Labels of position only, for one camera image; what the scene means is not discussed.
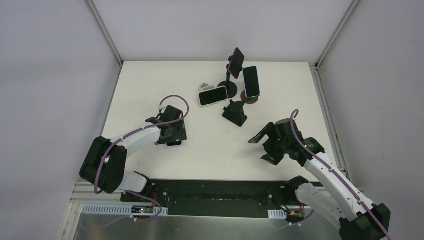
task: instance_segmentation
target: white table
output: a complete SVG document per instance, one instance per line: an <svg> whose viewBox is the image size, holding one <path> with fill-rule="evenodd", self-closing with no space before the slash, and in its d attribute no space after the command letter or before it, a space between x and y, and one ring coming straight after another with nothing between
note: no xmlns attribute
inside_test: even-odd
<svg viewBox="0 0 424 240"><path fill-rule="evenodd" d="M217 86L226 79L228 62L206 61L125 61L108 113L103 136L112 138L140 126L158 112L159 102L168 95L180 95L190 105L185 121L187 140L180 147L151 145L131 156L126 169L154 179L287 181L303 176L316 178L289 158L274 166L264 160L262 144L249 144L269 122L289 118L299 109L297 126L303 137L314 137L334 159L317 92L308 63L245 62L244 67L257 66L259 101L244 105L248 116L242 127L222 117L229 100L210 107L200 107L198 87L202 83ZM243 75L231 81L240 101L244 89ZM183 112L185 104L170 98Z"/></svg>

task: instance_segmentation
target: gray wall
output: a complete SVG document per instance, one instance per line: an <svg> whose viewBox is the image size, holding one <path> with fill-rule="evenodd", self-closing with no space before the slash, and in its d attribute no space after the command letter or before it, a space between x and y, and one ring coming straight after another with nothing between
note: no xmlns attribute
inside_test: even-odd
<svg viewBox="0 0 424 240"><path fill-rule="evenodd" d="M354 183L390 208L394 239L423 238L423 13L362 1L321 69Z"/></svg>
<svg viewBox="0 0 424 240"><path fill-rule="evenodd" d="M95 0L124 60L315 62L351 0Z"/></svg>
<svg viewBox="0 0 424 240"><path fill-rule="evenodd" d="M119 67L82 0L3 0L0 35L0 238L56 239Z"/></svg>

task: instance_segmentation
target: smartphone screen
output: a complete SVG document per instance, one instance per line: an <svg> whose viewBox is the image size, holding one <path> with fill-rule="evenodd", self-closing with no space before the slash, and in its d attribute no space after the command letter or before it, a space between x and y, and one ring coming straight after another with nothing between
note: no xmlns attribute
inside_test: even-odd
<svg viewBox="0 0 424 240"><path fill-rule="evenodd" d="M232 53L232 59L228 65L228 72L235 78L238 79L240 75L240 71L243 67L243 62L245 61L245 56L242 51L238 47L235 48Z"/></svg>
<svg viewBox="0 0 424 240"><path fill-rule="evenodd" d="M220 86L211 90L199 93L200 105L206 106L228 99L227 88Z"/></svg>
<svg viewBox="0 0 424 240"><path fill-rule="evenodd" d="M256 66L243 69L244 92L247 98L257 97L261 94L259 91L258 70Z"/></svg>

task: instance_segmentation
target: brown round base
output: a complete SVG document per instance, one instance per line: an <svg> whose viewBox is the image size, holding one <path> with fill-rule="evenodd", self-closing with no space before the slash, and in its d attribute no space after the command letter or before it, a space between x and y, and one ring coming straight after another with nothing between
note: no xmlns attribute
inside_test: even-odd
<svg viewBox="0 0 424 240"><path fill-rule="evenodd" d="M259 96L255 96L255 97L251 97L251 98L247 98L245 91L243 91L240 95L240 98L243 102L247 103L247 104L254 104L258 101Z"/></svg>

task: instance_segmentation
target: black smartphone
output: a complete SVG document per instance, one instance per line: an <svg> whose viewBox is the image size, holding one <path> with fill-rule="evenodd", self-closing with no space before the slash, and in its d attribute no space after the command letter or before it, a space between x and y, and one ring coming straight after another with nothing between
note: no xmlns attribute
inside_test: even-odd
<svg viewBox="0 0 424 240"><path fill-rule="evenodd" d="M199 92L201 106L215 104L228 99L227 87L220 86L211 90Z"/></svg>
<svg viewBox="0 0 424 240"><path fill-rule="evenodd" d="M242 71L243 62L245 61L245 56L240 51L238 47L234 49L232 56L229 57L231 60L228 64L228 72L235 79L239 78L240 72Z"/></svg>
<svg viewBox="0 0 424 240"><path fill-rule="evenodd" d="M261 94L259 91L258 70L256 66L243 68L244 94L246 98L254 98Z"/></svg>

